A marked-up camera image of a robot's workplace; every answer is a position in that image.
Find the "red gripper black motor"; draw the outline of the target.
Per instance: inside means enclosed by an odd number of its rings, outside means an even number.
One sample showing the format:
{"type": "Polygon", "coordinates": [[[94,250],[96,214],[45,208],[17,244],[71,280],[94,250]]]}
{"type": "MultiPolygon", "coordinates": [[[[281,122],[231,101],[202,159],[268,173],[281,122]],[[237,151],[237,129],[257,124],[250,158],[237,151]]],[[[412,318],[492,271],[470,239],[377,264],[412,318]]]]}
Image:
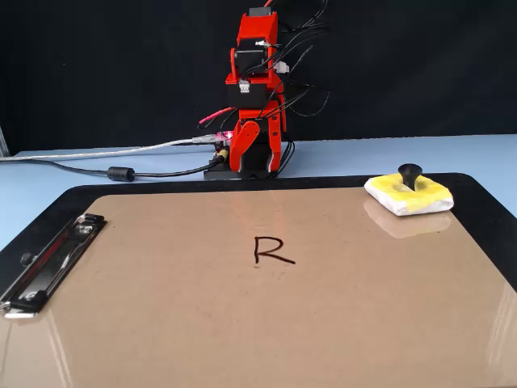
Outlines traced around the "red gripper black motor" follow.
{"type": "Polygon", "coordinates": [[[275,173],[282,158],[285,114],[279,100],[265,108],[242,109],[233,131],[229,166],[233,172],[275,173]]]}

